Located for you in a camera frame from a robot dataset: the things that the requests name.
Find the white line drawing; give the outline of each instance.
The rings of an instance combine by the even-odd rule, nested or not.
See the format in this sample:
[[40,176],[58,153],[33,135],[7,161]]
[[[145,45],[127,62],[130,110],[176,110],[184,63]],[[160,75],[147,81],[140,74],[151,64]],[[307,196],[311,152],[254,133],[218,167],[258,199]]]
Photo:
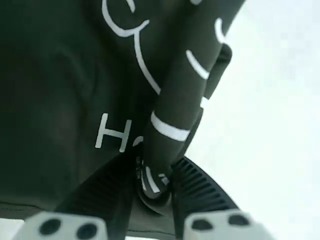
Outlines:
[[149,82],[151,87],[159,95],[161,92],[161,89],[160,89],[159,85],[156,83],[156,81],[154,80],[154,78],[152,77],[151,73],[149,72],[149,70],[145,64],[145,61],[143,59],[143,56],[142,56],[141,45],[140,45],[140,34],[139,33],[134,34],[134,50],[135,50],[136,59],[137,59],[138,64],[141,68],[141,71],[143,72],[143,75],[145,76],[145,78],[147,79],[147,81]]
[[193,5],[199,5],[202,2],[202,0],[190,0],[190,3]]
[[[134,0],[127,0],[127,3],[131,9],[133,10],[133,2]],[[150,74],[145,61],[142,56],[141,52],[141,46],[140,46],[140,32],[149,24],[150,20],[145,20],[143,23],[141,23],[139,26],[131,29],[123,29],[115,24],[115,22],[112,20],[109,11],[108,11],[108,3],[107,0],[102,0],[102,15],[104,17],[105,22],[109,25],[109,27],[114,31],[115,34],[117,34],[119,37],[127,38],[130,36],[134,36],[134,50],[135,50],[135,56],[138,61],[139,67],[141,68],[141,71],[147,81],[150,83],[151,87],[154,89],[154,91],[159,95],[160,94],[160,87]]]
[[160,174],[158,175],[158,177],[161,178],[161,181],[163,182],[164,185],[166,185],[166,186],[168,185],[169,179],[166,177],[165,174],[160,173]]
[[185,55],[193,69],[196,71],[196,73],[204,80],[207,80],[209,78],[210,73],[207,70],[205,70],[203,66],[201,66],[201,64],[198,62],[192,51],[185,51]]
[[190,130],[179,129],[161,121],[154,111],[152,112],[150,119],[153,127],[162,135],[179,142],[187,140]]
[[226,37],[225,37],[224,33],[222,32],[222,19],[220,17],[218,17],[215,20],[214,31],[215,31],[215,36],[216,36],[216,39],[218,40],[218,42],[221,44],[224,44],[226,42]]
[[135,1],[134,0],[126,0],[126,3],[129,5],[130,11],[132,13],[134,13],[136,10]]
[[156,194],[156,193],[160,193],[160,189],[158,188],[158,186],[156,185],[152,175],[151,175],[151,170],[148,166],[145,167],[145,173],[146,173],[146,178],[149,182],[149,185],[152,189],[152,191]]

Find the white stripe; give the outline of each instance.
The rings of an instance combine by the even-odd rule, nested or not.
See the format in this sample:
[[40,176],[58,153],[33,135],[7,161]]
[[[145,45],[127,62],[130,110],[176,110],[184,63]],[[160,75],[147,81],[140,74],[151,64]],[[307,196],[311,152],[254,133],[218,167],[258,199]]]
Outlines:
[[209,72],[201,66],[194,54],[190,50],[185,51],[185,54],[196,73],[204,80],[207,80],[209,78]]
[[184,142],[190,133],[189,130],[179,129],[161,121],[155,112],[151,114],[151,123],[159,133],[179,142]]
[[109,27],[112,29],[112,31],[114,31],[115,34],[122,38],[127,38],[129,36],[134,35],[135,33],[138,34],[150,22],[149,20],[145,20],[143,23],[141,23],[139,26],[135,28],[123,29],[116,25],[115,22],[112,20],[108,10],[107,0],[102,0],[101,10],[105,22],[109,25]]
[[136,5],[134,0],[126,0],[126,3],[129,5],[131,12],[134,13],[136,10]]
[[141,182],[142,182],[142,188],[144,191],[147,191],[145,180],[144,180],[144,172],[141,170]]
[[200,107],[205,109],[205,107],[208,105],[209,99],[206,98],[205,96],[203,96],[201,98],[201,103],[200,103]]
[[156,193],[160,193],[160,189],[156,185],[154,179],[152,178],[150,168],[148,166],[145,167],[145,172],[146,172],[146,178],[148,179],[149,185],[152,189],[152,191]]
[[146,80],[150,83],[151,87],[155,90],[155,92],[159,95],[160,94],[160,87],[154,80],[154,78],[151,76],[151,73],[147,69],[147,66],[145,64],[145,61],[142,57],[141,47],[140,47],[140,34],[136,33],[134,34],[134,50],[135,50],[135,56],[138,61],[138,64],[141,68],[141,71],[143,75],[145,76]]
[[224,44],[226,42],[226,38],[224,33],[222,32],[222,19],[220,17],[215,20],[214,31],[218,42]]
[[164,185],[168,185],[169,183],[169,179],[166,177],[166,175],[164,175],[163,173],[160,173],[159,178],[161,178],[161,181],[163,182]]

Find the dark green fabric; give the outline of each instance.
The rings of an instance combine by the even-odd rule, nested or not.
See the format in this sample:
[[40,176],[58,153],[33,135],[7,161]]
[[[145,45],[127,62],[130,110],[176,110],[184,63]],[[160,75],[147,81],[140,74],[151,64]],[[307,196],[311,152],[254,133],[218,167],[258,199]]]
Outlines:
[[[104,135],[97,147],[103,114],[105,128],[120,133],[130,120],[125,149],[143,136],[144,164],[155,178],[170,174],[168,166],[183,156],[198,127],[202,97],[210,98],[231,58],[215,21],[223,20],[226,34],[243,0],[192,2],[136,0],[135,12],[126,0],[106,2],[123,29],[149,20],[140,46],[160,93],[139,66],[134,36],[120,37],[107,24],[102,0],[0,3],[0,218],[53,210],[120,153],[119,137]],[[207,80],[190,66],[186,50],[210,72]],[[190,131],[188,138],[161,134],[152,112]],[[132,234],[143,230],[137,224]]]

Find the white graphic print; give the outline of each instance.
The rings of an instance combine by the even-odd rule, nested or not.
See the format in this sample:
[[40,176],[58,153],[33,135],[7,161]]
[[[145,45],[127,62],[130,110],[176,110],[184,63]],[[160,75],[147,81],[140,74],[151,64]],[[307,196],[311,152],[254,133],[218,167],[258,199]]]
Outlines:
[[224,44],[226,42],[226,38],[224,33],[222,32],[222,19],[218,17],[214,23],[214,32],[216,39],[219,43]]
[[[129,5],[131,11],[133,11],[133,9],[136,9],[136,6],[134,4],[134,0],[127,0],[127,3]],[[138,61],[138,64],[139,64],[141,71],[144,74],[145,78],[150,83],[151,87],[159,95],[161,89],[147,69],[147,66],[146,66],[145,61],[142,56],[141,46],[140,46],[140,32],[142,31],[142,29],[144,29],[149,24],[150,21],[145,20],[143,23],[141,23],[139,26],[137,26],[135,28],[123,29],[123,28],[117,26],[115,24],[115,22],[112,20],[110,14],[109,14],[109,11],[108,11],[107,0],[102,0],[102,15],[104,17],[105,22],[114,31],[114,33],[117,34],[119,37],[127,38],[130,36],[134,36],[134,50],[135,50],[135,56]]]
[[146,178],[149,182],[149,185],[152,189],[152,191],[156,194],[156,193],[160,193],[160,189],[158,188],[158,186],[156,185],[152,175],[151,175],[151,170],[148,166],[145,167],[145,173],[146,173]]
[[193,5],[199,5],[202,0],[190,0],[190,2],[193,4]]
[[112,129],[107,129],[106,128],[107,121],[108,121],[108,113],[104,113],[101,117],[98,136],[96,137],[96,141],[95,141],[95,148],[100,149],[102,146],[102,141],[104,139],[104,135],[108,135],[108,136],[122,139],[119,152],[124,153],[126,150],[126,146],[127,146],[127,142],[128,142],[128,138],[129,138],[129,134],[130,134],[130,128],[131,128],[132,121],[131,120],[126,121],[125,127],[124,127],[124,132],[120,132],[120,131],[116,131],[116,130],[112,130]]
[[204,80],[207,80],[210,73],[201,66],[194,54],[190,50],[185,51],[185,54],[196,73]]
[[190,133],[189,130],[179,129],[161,121],[155,112],[151,114],[151,123],[159,133],[179,142],[187,140]]
[[134,13],[136,10],[136,5],[134,0],[126,0],[126,3],[129,5],[130,11]]
[[[226,38],[224,36],[224,33],[222,32],[222,19],[220,17],[218,17],[214,22],[214,32],[217,41],[220,44],[224,44],[226,42]],[[204,80],[207,80],[209,78],[210,73],[199,63],[194,54],[190,50],[185,51],[185,54],[188,58],[189,63],[191,64],[193,69],[198,73],[198,75]]]
[[163,173],[160,173],[158,175],[159,178],[161,178],[161,181],[163,182],[164,185],[168,185],[169,183],[169,179],[166,177],[166,175],[164,175]]

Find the white surface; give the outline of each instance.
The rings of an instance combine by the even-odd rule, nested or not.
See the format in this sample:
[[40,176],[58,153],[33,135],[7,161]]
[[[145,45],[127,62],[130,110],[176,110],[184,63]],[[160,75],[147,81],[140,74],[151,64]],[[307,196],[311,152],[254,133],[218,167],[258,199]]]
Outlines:
[[[278,240],[320,239],[320,3],[247,0],[187,155]],[[17,226],[0,222],[0,239]]]

